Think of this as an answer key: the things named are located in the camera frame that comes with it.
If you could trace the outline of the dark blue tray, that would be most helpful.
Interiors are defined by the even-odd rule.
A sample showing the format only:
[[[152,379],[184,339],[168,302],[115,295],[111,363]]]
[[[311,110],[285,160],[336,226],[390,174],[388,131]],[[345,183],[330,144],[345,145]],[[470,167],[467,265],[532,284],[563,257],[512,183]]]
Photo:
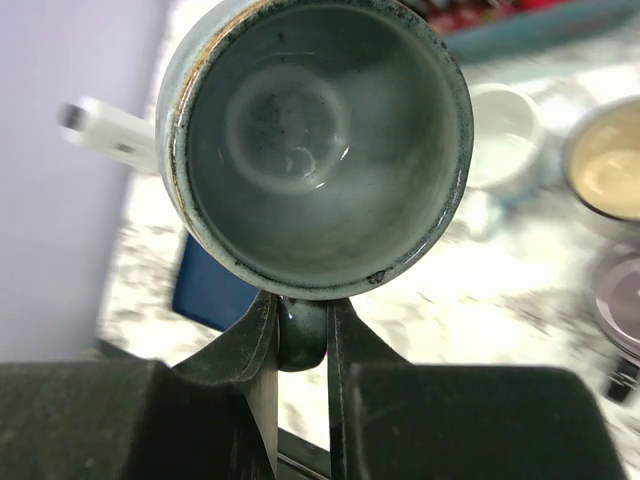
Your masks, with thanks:
[[[224,332],[246,313],[257,293],[186,234],[170,304],[173,312]]]

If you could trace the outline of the cream mug black handle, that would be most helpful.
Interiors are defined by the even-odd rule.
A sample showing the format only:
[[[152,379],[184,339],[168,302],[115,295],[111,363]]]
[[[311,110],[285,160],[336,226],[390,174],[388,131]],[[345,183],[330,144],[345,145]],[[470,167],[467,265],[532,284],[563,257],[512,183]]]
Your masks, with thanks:
[[[639,222],[639,97],[607,103],[572,128],[563,176],[579,205],[608,220]]]

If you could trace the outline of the white plastic bottle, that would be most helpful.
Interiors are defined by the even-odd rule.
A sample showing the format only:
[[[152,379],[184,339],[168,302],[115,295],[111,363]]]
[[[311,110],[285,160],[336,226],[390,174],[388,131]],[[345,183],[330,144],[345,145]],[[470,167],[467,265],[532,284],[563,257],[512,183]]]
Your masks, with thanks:
[[[93,97],[63,103],[57,120],[69,143],[144,174],[158,173],[155,127],[151,122]]]

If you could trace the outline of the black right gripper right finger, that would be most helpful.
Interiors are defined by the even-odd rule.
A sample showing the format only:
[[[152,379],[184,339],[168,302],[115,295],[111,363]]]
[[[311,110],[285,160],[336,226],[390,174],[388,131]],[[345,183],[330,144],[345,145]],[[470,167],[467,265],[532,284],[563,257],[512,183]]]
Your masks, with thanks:
[[[414,365],[327,307],[335,479],[622,479],[597,402],[548,366]]]

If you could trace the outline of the grey blue mug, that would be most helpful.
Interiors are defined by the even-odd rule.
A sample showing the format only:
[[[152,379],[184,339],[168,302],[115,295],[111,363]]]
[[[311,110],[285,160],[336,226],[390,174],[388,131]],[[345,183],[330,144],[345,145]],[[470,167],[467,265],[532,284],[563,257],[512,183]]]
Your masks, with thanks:
[[[159,174],[200,246],[280,296],[279,366],[310,369],[326,318],[439,240],[461,201],[473,114],[446,45],[397,1],[222,1],[173,53]]]

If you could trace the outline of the teal plastic fruit container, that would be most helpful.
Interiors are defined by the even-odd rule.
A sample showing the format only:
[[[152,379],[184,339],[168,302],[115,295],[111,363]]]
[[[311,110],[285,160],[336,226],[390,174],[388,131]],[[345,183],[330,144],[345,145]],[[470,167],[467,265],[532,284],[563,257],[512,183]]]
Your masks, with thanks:
[[[407,1],[425,37],[460,64],[586,40],[630,23],[637,1]]]

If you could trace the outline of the white and blue mug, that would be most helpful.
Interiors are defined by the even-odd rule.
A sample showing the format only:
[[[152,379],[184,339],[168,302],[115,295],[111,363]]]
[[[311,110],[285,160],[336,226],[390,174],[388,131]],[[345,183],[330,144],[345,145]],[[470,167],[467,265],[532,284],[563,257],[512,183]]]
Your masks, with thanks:
[[[520,89],[486,83],[470,95],[474,146],[462,221],[484,240],[539,185],[546,130],[538,105]]]

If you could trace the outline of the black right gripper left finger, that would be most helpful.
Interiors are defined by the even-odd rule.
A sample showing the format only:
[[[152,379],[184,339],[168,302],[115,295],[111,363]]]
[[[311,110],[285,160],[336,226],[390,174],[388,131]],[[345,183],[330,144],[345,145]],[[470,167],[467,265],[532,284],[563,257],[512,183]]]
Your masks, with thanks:
[[[5,363],[5,479],[271,479],[277,303],[262,292],[186,360]]]

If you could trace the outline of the pink purple mug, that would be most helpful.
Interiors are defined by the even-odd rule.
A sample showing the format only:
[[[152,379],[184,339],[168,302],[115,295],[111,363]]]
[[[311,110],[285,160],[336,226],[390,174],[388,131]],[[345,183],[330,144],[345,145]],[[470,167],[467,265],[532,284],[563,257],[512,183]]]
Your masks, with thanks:
[[[624,403],[639,388],[639,238],[622,238],[599,257],[593,271],[596,324],[618,350],[605,396]]]

